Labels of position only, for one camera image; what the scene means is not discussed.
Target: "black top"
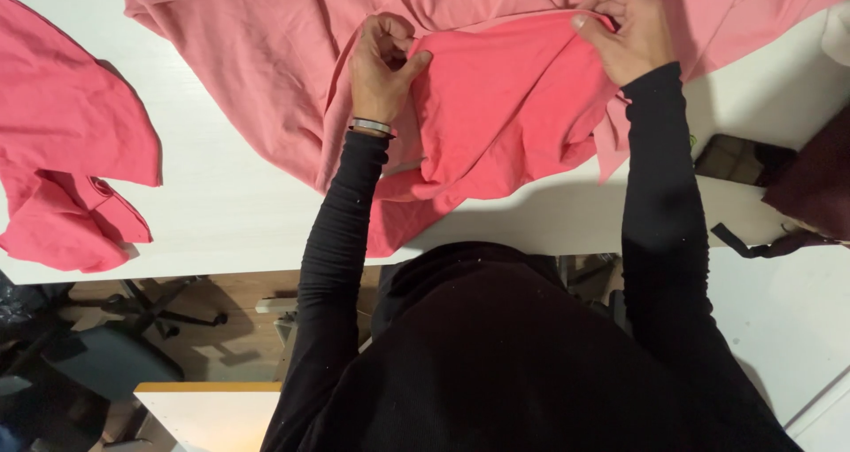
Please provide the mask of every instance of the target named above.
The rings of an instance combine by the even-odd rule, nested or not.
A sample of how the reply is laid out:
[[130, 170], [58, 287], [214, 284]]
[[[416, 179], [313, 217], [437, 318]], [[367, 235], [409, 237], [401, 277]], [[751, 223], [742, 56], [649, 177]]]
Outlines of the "black top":
[[355, 303], [389, 140], [348, 132], [307, 242], [298, 340], [263, 451], [799, 450], [711, 317], [708, 241], [678, 63], [623, 88], [634, 340], [490, 243], [401, 268], [357, 353]]

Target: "fingernail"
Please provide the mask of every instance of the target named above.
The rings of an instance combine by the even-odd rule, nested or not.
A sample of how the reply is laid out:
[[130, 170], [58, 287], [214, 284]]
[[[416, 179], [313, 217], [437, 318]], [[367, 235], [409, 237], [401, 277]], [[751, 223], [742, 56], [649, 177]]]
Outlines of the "fingernail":
[[573, 26], [574, 30], [581, 29], [581, 26], [587, 21], [587, 15], [584, 14], [575, 14], [573, 18], [569, 20], [569, 23]]

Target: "person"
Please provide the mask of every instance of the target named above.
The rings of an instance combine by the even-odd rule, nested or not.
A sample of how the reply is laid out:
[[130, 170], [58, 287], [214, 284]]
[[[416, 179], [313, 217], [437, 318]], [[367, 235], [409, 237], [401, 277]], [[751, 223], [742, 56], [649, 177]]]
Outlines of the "person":
[[[629, 337], [539, 258], [454, 243], [397, 267], [358, 354], [355, 304], [390, 139], [355, 127], [304, 251], [298, 340], [263, 451], [799, 450], [711, 317], [705, 215], [658, 0], [583, 0], [573, 27], [632, 101], [622, 261]], [[390, 124], [430, 54], [370, 17], [353, 114]]]

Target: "hand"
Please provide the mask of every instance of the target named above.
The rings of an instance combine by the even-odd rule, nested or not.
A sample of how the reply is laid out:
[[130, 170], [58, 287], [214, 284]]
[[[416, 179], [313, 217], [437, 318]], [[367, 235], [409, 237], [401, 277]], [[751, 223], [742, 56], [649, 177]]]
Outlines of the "hand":
[[583, 0], [576, 9], [612, 16], [616, 34], [588, 15], [574, 15], [572, 26], [602, 57], [611, 81], [620, 87], [676, 60], [660, 0]]
[[348, 62], [355, 117], [390, 124], [401, 112], [410, 82], [431, 61], [431, 52], [423, 50], [405, 62], [412, 34], [391, 17], [367, 18]]

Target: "smartphone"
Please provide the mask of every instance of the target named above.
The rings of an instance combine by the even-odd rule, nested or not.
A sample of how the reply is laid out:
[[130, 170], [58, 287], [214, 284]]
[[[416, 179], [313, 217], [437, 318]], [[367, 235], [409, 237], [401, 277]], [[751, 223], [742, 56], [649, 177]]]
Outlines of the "smartphone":
[[694, 163], [697, 175], [770, 186], [792, 164], [797, 152], [723, 133], [715, 134]]

